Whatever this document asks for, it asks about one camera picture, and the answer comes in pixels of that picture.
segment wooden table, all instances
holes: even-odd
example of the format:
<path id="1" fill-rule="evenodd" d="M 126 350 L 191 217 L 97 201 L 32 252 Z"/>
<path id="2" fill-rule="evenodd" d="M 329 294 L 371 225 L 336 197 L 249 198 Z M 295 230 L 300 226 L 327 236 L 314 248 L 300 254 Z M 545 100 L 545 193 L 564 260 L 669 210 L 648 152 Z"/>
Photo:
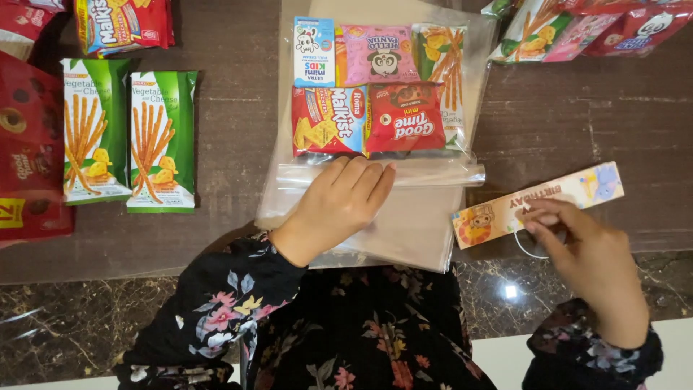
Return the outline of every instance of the wooden table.
<path id="1" fill-rule="evenodd" d="M 277 131 L 280 11 L 278 1 L 259 3 L 181 1 L 179 44 L 130 54 L 141 58 L 141 71 L 203 71 L 196 213 L 80 206 L 72 237 L 0 251 L 0 283 L 177 275 L 210 242 L 254 218 Z M 57 50 L 75 54 L 76 45 L 72 21 Z M 625 229 L 634 251 L 693 247 L 691 47 L 688 26 L 643 60 L 492 66 L 473 146 L 487 181 L 468 191 L 467 203 L 615 160 L 626 196 L 592 212 Z M 512 237 L 453 253 L 458 261 L 491 258 L 525 257 Z"/>

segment dark marble surface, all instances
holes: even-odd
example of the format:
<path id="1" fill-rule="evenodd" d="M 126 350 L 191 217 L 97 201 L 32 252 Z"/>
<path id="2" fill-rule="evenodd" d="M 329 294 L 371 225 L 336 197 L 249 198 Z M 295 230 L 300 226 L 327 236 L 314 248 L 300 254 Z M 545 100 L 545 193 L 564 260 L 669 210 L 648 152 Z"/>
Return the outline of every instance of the dark marble surface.
<path id="1" fill-rule="evenodd" d="M 693 316 L 693 252 L 636 255 L 655 321 Z M 547 260 L 457 265 L 472 339 L 531 333 L 570 292 Z M 0 387 L 111 375 L 119 353 L 174 292 L 177 278 L 0 287 Z M 506 287 L 516 297 L 507 296 Z M 12 340 L 26 332 L 30 336 Z M 231 352 L 238 361 L 238 352 Z"/>

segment hand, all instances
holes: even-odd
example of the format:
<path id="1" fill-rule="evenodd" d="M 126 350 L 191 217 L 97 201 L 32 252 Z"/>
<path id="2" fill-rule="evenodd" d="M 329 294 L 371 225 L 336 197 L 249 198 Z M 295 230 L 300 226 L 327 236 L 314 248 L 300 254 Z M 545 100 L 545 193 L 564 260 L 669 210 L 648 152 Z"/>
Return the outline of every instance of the hand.
<path id="1" fill-rule="evenodd" d="M 289 262 L 306 266 L 368 226 L 392 190 L 395 164 L 383 170 L 363 157 L 336 159 L 310 185 L 294 214 L 270 233 Z"/>
<path id="2" fill-rule="evenodd" d="M 526 221 L 525 228 L 544 246 L 575 295 L 595 311 L 597 333 L 620 348 L 640 347 L 649 311 L 626 233 L 599 224 L 571 203 L 538 199 L 529 204 L 543 214 Z M 547 227 L 558 222 L 568 229 L 566 245 Z"/>

